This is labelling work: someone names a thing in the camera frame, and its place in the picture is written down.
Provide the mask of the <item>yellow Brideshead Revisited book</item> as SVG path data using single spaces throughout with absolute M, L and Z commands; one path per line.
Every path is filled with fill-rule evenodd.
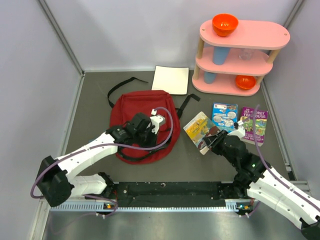
M 214 136 L 220 132 L 219 128 L 203 111 L 200 111 L 189 121 L 183 127 L 183 130 L 202 155 L 205 155 L 209 151 L 209 147 L 205 143 L 204 138 Z

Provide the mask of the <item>red student backpack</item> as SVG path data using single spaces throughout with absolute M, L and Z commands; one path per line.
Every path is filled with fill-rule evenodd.
M 166 157 L 177 142 L 180 132 L 180 118 L 190 99 L 200 101 L 200 97 L 189 94 L 182 105 L 175 107 L 172 96 L 163 90 L 134 91 L 121 95 L 116 103 L 110 102 L 109 129 L 106 131 L 119 144 L 116 156 L 128 164 L 149 164 Z M 129 135 L 125 124 L 135 114 L 143 113 L 150 118 L 152 109 L 165 118 L 165 123 L 156 134 L 156 145 L 127 144 Z

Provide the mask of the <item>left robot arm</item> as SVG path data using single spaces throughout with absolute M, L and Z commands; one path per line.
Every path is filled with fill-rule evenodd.
M 70 154 L 56 159 L 51 156 L 42 160 L 37 187 L 51 207 L 57 207 L 72 197 L 97 195 L 109 198 L 114 182 L 104 172 L 90 176 L 79 174 L 103 158 L 116 154 L 124 145 L 140 145 L 150 148 L 156 145 L 160 126 L 165 122 L 161 115 L 150 117 L 137 113 L 124 125 L 107 129 L 98 138 Z

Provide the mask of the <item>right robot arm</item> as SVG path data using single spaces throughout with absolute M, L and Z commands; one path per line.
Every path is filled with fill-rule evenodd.
M 206 146 L 235 168 L 233 192 L 253 198 L 292 222 L 308 240 L 320 238 L 320 202 L 281 176 L 236 135 L 221 131 L 204 137 Z

